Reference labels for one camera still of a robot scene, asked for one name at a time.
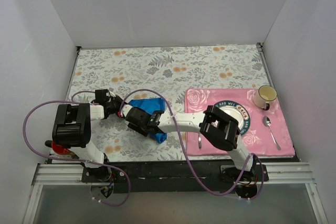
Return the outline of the blue cloth napkin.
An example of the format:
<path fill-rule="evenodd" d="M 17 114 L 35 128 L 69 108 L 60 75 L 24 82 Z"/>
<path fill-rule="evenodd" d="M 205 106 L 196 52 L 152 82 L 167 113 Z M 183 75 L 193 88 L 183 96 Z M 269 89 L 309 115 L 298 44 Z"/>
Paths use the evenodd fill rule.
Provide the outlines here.
<path fill-rule="evenodd" d="M 138 99 L 131 100 L 129 105 L 143 109 L 148 114 L 154 111 L 165 111 L 165 102 L 162 98 Z M 154 139 L 157 143 L 161 144 L 167 139 L 166 133 L 149 133 L 148 136 Z"/>

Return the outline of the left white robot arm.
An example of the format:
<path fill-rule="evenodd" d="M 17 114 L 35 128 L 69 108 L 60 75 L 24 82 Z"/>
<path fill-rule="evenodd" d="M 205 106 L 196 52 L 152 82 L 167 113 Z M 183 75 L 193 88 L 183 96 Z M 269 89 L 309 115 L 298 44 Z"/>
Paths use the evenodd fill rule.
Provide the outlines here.
<path fill-rule="evenodd" d="M 106 182 L 112 170 L 104 164 L 108 160 L 106 155 L 91 141 L 91 122 L 117 114 L 122 99 L 107 89 L 96 90 L 94 94 L 92 103 L 58 106 L 52 140 L 45 145 L 58 155 L 102 163 L 94 168 L 93 175 L 98 181 Z"/>

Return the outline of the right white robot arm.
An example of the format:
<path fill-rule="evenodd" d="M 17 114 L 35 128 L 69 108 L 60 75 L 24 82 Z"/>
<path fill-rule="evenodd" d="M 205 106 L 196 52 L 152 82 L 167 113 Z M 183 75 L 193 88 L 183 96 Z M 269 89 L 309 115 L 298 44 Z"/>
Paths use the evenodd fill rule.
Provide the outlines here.
<path fill-rule="evenodd" d="M 164 111 L 149 114 L 128 104 L 121 109 L 121 117 L 129 122 L 129 128 L 143 136 L 177 131 L 198 133 L 213 147 L 229 154 L 242 180 L 256 178 L 256 159 L 243 143 L 238 121 L 214 105 L 209 105 L 204 112 L 172 116 Z"/>

